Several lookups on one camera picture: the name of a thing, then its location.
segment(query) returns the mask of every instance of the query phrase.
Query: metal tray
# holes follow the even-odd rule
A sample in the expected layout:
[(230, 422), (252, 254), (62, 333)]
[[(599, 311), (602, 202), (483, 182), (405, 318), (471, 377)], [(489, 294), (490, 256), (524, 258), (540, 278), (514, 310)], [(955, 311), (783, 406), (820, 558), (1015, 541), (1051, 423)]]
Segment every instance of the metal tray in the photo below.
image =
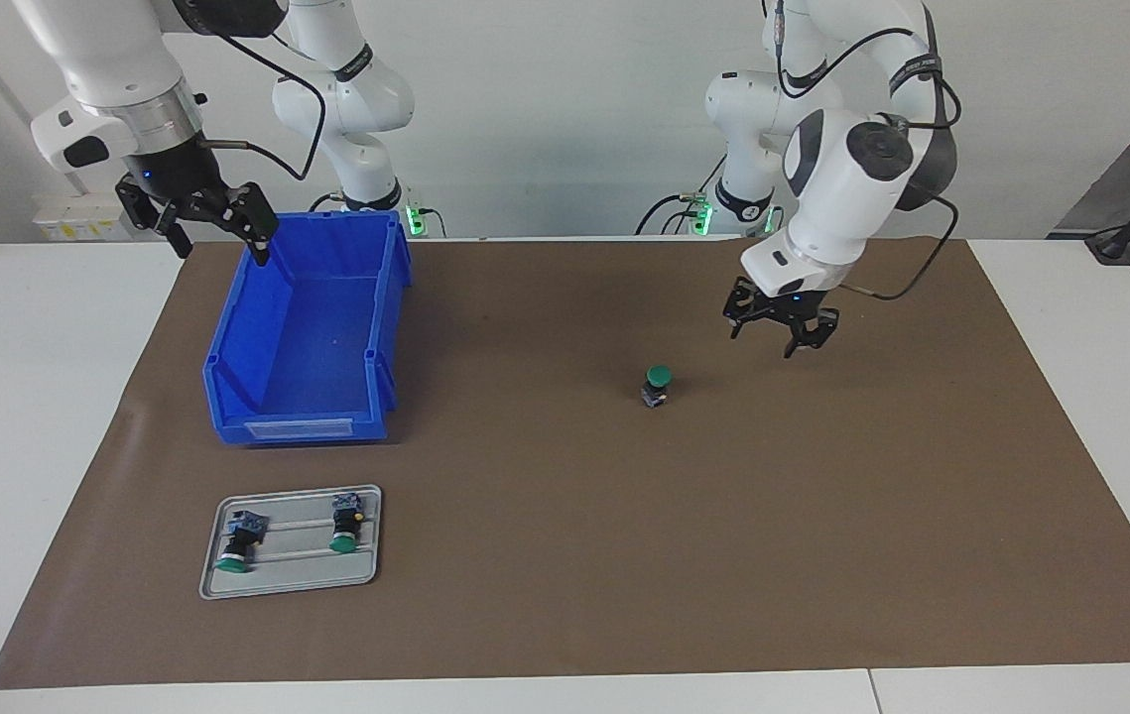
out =
[[(342, 493), (356, 493), (362, 497), (366, 515), (362, 521), (360, 542), (348, 555), (328, 548), (333, 528), (330, 499)], [(376, 485), (262, 493), (224, 499), (216, 507), (216, 524), (207, 543), (199, 595), (203, 600), (224, 600), (368, 583), (379, 567), (382, 506), (383, 493)], [(216, 569), (216, 559), (229, 541), (227, 528), (234, 511), (251, 511), (269, 519), (269, 529), (257, 546), (246, 573)]]

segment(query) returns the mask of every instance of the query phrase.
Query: blue plastic bin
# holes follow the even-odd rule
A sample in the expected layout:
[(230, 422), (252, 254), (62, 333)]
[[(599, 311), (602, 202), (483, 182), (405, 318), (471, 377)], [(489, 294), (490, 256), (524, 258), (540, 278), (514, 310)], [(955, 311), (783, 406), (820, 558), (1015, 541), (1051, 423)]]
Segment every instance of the blue plastic bin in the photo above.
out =
[(395, 212), (284, 214), (244, 250), (202, 378), (225, 443), (374, 442), (397, 406), (410, 252)]

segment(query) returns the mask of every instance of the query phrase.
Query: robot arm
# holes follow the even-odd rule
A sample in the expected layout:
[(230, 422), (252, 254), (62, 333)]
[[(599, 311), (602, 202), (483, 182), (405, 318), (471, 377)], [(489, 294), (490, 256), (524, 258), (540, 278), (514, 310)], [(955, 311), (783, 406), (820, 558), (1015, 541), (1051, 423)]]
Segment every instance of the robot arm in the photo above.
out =
[[(825, 37), (857, 42), (890, 73), (890, 113), (842, 108)], [(892, 209), (923, 207), (947, 188), (957, 153), (931, 16), (918, 0), (777, 1), (765, 40), (777, 73), (728, 72), (711, 86), (706, 107), (728, 136), (728, 166), (711, 202), (722, 230), (754, 232), (775, 189), (767, 134), (792, 129), (781, 163), (800, 211), (742, 253), (749, 279), (737, 281), (724, 308), (733, 337), (749, 321), (790, 325), (788, 356), (822, 347), (837, 325), (836, 312), (819, 308), (827, 290)]]
[(258, 263), (278, 229), (260, 186), (231, 189), (183, 72), (166, 50), (160, 17), (201, 35), (269, 36), (285, 0), (12, 0), (70, 89), (33, 122), (40, 153), (62, 172), (124, 159), (115, 190), (130, 220), (164, 235), (182, 258), (192, 244), (176, 223), (210, 223), (246, 241)]
[[(410, 86), (375, 58), (353, 3), (293, 0), (287, 24), (298, 52), (322, 64), (301, 76), (319, 87), (328, 104), (319, 148), (337, 169), (347, 207), (397, 209), (407, 190), (397, 180), (383, 142), (370, 134), (410, 123), (415, 114)], [(312, 136), (319, 125), (312, 98), (296, 82), (273, 87), (273, 112), (298, 134)]]

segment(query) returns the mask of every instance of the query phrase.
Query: brown paper mat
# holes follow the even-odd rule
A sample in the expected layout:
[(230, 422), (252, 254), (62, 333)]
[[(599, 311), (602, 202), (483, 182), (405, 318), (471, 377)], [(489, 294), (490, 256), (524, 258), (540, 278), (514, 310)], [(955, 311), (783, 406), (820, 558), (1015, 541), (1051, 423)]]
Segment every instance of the brown paper mat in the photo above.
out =
[[(728, 340), (741, 247), (416, 244), (392, 443), (244, 451), (200, 383), (238, 249), (200, 245), (0, 687), (1130, 661), (1130, 524), (968, 247), (791, 362)], [(368, 586), (200, 600), (220, 498), (362, 482)]]

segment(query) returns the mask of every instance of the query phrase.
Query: green button cap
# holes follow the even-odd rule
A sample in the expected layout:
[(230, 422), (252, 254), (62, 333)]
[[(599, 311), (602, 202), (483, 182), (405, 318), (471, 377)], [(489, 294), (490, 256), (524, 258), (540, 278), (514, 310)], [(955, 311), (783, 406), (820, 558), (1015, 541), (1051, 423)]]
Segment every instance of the green button cap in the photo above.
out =
[(216, 560), (216, 569), (227, 573), (246, 573), (247, 565), (238, 560), (237, 557), (221, 557), (220, 560)]
[(657, 365), (655, 367), (647, 367), (647, 383), (654, 385), (657, 389), (661, 389), (670, 383), (670, 367), (664, 365)]
[(330, 539), (330, 550), (337, 552), (353, 552), (357, 550), (357, 539), (350, 537), (336, 537)]

